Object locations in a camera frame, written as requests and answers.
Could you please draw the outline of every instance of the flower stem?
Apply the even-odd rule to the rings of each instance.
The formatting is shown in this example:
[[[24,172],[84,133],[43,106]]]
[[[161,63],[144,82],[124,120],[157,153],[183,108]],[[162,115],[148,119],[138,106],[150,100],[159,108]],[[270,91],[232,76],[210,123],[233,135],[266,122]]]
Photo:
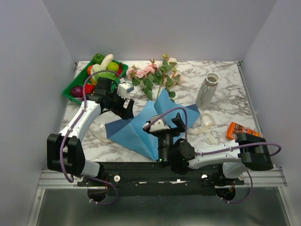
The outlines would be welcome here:
[[[161,82],[160,82],[160,86],[159,86],[159,90],[158,90],[158,94],[157,94],[157,98],[159,97],[159,93],[160,93],[160,90],[163,86],[163,82],[164,82],[164,79],[165,79],[165,72],[162,73],[162,78],[161,78]]]

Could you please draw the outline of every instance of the cable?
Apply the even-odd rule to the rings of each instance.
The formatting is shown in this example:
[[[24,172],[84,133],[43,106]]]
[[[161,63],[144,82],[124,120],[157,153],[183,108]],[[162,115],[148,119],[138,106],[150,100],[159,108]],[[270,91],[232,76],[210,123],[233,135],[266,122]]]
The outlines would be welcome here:
[[[246,173],[249,175],[249,178],[250,178],[250,181],[251,181],[251,187],[250,187],[249,193],[246,195],[246,197],[241,199],[241,200],[238,200],[238,201],[228,201],[228,200],[225,200],[225,199],[221,198],[222,201],[224,201],[228,204],[238,204],[238,203],[241,203],[241,202],[245,201],[247,198],[249,198],[249,196],[251,195],[252,190],[253,190],[253,179],[251,177],[251,174],[248,171],[246,171]]]
[[[86,178],[91,179],[91,180],[95,180],[95,181],[98,181],[98,182],[102,182],[102,183],[105,183],[107,185],[110,185],[115,190],[115,193],[116,193],[115,199],[111,202],[101,203],[101,202],[96,202],[93,199],[90,199],[91,202],[94,202],[96,205],[108,206],[108,205],[112,205],[113,203],[115,203],[117,201],[117,199],[119,197],[118,196],[118,190],[112,183],[110,183],[108,181],[105,181],[105,180],[98,179],[98,178],[92,178],[92,177],[87,177],[87,176],[86,176]]]
[[[227,151],[232,151],[234,149],[239,149],[239,148],[245,148],[245,147],[252,147],[252,146],[258,146],[258,145],[271,145],[271,146],[276,146],[278,147],[278,150],[275,151],[273,154],[270,154],[270,156],[274,156],[276,154],[278,154],[281,151],[281,146],[276,144],[276,143],[272,143],[272,142],[257,142],[257,143],[251,143],[251,144],[246,144],[246,145],[239,145],[239,146],[235,146],[235,147],[227,147],[221,150],[217,150],[217,151],[212,151],[212,152],[195,152],[196,155],[209,155],[209,154],[218,154],[218,153],[222,153],[222,152],[227,152]]]
[[[187,111],[184,107],[175,107],[175,108],[172,108],[168,111],[166,111],[165,113],[159,115],[154,121],[152,121],[150,124],[146,125],[144,127],[144,129],[148,129],[149,127],[151,127],[151,125],[153,125],[156,121],[158,121],[159,119],[163,118],[165,115],[167,115],[168,113],[170,112],[173,112],[175,110],[183,110],[184,111],[184,114],[185,114],[185,139],[187,140],[187,130],[188,130],[188,117],[187,117]]]
[[[110,71],[110,70],[101,70],[101,71],[95,72],[95,73],[91,74],[89,77],[87,77],[87,79],[85,80],[84,86],[83,86],[83,94],[86,93],[86,84],[89,81],[89,79],[91,79],[92,76],[94,76],[94,75],[96,75],[98,73],[101,73],[101,72],[112,72],[112,73],[116,74],[117,76],[120,76],[117,72]],[[71,175],[71,177],[68,177],[68,175],[67,175],[66,168],[65,168],[64,162],[63,162],[63,149],[65,147],[65,143],[66,143],[67,137],[69,136],[70,132],[72,131],[72,129],[74,128],[74,126],[76,125],[76,123],[78,123],[78,121],[80,120],[80,118],[83,116],[83,114],[84,114],[84,112],[85,112],[85,110],[87,108],[87,97],[86,97],[86,95],[83,95],[83,98],[84,98],[84,108],[80,112],[80,114],[78,115],[78,117],[74,120],[73,124],[69,127],[66,135],[64,136],[64,138],[62,140],[61,147],[60,147],[60,164],[61,164],[62,172],[63,172],[66,180],[68,180],[70,183],[73,183],[74,178],[73,178],[73,175]]]

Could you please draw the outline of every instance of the green tray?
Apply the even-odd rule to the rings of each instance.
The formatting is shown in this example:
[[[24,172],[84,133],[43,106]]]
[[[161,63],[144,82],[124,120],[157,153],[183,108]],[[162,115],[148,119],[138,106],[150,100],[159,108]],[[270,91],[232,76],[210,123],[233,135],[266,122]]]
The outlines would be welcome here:
[[[117,63],[118,65],[120,64],[120,62],[116,61],[116,60],[113,60],[113,62]],[[87,66],[78,74],[78,76],[76,76],[73,81],[64,89],[63,91],[63,95],[65,97],[67,97],[68,99],[70,99],[71,101],[74,101],[76,103],[79,103],[81,104],[81,101],[80,100],[77,100],[75,99],[73,96],[71,96],[71,89],[72,87],[74,86],[83,86],[84,85],[84,82],[85,80],[87,79],[88,77],[88,73],[87,73],[87,69],[90,65],[93,65],[94,63],[92,61],[89,62],[89,64],[87,64]],[[127,69],[128,69],[128,66],[121,63],[122,64],[122,70],[123,72],[121,73],[121,77],[124,78],[124,76],[126,75],[126,72],[127,72]],[[120,83],[120,79],[117,78],[116,79],[116,83],[119,84]],[[116,85],[115,84],[112,84],[112,91],[115,89]]]

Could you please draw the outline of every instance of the green leaf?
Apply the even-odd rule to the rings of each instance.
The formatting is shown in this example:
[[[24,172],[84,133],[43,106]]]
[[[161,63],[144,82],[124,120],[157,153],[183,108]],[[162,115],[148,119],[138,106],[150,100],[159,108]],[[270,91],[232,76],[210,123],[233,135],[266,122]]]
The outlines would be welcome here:
[[[175,63],[170,63],[167,67],[166,67],[166,70],[167,71],[170,71],[171,69],[173,69],[175,66]]]
[[[180,81],[180,75],[179,74],[175,77],[175,81],[176,82]]]
[[[151,83],[151,81],[149,79],[145,80],[145,85],[146,85],[147,89],[151,89],[153,86],[153,84]]]
[[[167,66],[168,66],[168,62],[167,62],[166,59],[163,60],[162,65],[163,65],[164,67],[167,67]]]
[[[173,81],[170,79],[168,74],[166,75],[166,79],[167,79],[168,86],[171,86],[173,84]]]
[[[140,82],[137,79],[132,79],[132,84],[134,86],[138,86],[140,84]]]
[[[175,92],[173,92],[173,91],[169,92],[168,95],[169,95],[170,98],[174,98],[175,97]]]
[[[153,82],[156,83],[157,85],[160,84],[160,81],[161,81],[161,79],[158,79],[158,78],[155,78],[155,79],[153,80]]]
[[[146,95],[149,98],[149,100],[152,99],[152,91],[151,90],[148,90],[147,93],[146,93]]]
[[[160,72],[155,72],[155,78],[161,78],[161,77],[162,77],[162,75]]]
[[[150,80],[150,82],[154,81],[154,76],[151,73],[149,73],[147,78]]]

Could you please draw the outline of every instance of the gray wall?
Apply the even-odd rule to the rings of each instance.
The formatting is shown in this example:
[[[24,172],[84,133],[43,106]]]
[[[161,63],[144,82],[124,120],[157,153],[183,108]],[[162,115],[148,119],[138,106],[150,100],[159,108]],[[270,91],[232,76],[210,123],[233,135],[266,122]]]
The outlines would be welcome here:
[[[242,60],[276,0],[43,0],[76,60]]]
[[[283,151],[293,204],[301,212],[301,1],[278,0],[242,68],[263,133]]]
[[[74,63],[40,0],[0,7],[0,225],[26,225]]]

